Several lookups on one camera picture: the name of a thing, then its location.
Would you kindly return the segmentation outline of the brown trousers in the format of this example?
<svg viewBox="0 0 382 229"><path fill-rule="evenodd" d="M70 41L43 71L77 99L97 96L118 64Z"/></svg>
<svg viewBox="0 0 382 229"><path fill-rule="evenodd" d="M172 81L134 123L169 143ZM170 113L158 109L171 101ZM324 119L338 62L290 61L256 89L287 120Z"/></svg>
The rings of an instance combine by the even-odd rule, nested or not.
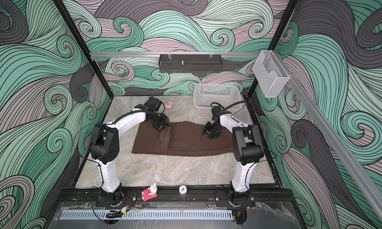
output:
<svg viewBox="0 0 382 229"><path fill-rule="evenodd" d="M193 122L172 122L162 131L156 131L152 123L139 125L132 148L133 154L200 157L233 152L233 136L223 129L217 139L203 134L204 125Z"/></svg>

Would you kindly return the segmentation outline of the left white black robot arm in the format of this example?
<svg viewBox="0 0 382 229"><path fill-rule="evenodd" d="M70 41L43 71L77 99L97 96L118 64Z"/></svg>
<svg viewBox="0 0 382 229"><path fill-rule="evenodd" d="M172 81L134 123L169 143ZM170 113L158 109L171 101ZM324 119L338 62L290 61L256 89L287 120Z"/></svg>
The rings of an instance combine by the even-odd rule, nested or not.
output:
<svg viewBox="0 0 382 229"><path fill-rule="evenodd" d="M95 124L88 150L99 169L102 196L111 206L120 205L123 198L116 169L116 158L120 150L119 138L134 126L147 121L158 132L165 129L169 125L168 117L160 108L166 108L165 104L150 96L144 104L136 105L115 120Z"/></svg>

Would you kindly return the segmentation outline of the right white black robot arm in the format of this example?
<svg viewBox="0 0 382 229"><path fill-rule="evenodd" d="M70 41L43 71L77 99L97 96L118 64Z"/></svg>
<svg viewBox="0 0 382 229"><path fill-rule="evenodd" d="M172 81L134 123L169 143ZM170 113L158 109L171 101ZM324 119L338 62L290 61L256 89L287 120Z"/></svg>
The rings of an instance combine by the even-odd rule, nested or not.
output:
<svg viewBox="0 0 382 229"><path fill-rule="evenodd" d="M248 124L235 117L241 109L232 112L234 106L240 105L245 108L245 101L235 102L224 107L218 102L210 104L212 121L204 126L203 134L209 139L216 140L222 130L228 130L232 134L233 154L237 161L235 175L230 182L227 193L230 204L234 207L243 206L244 202L251 199L250 179L255 166L263 162L265 151L260 137L260 130L255 124Z"/></svg>

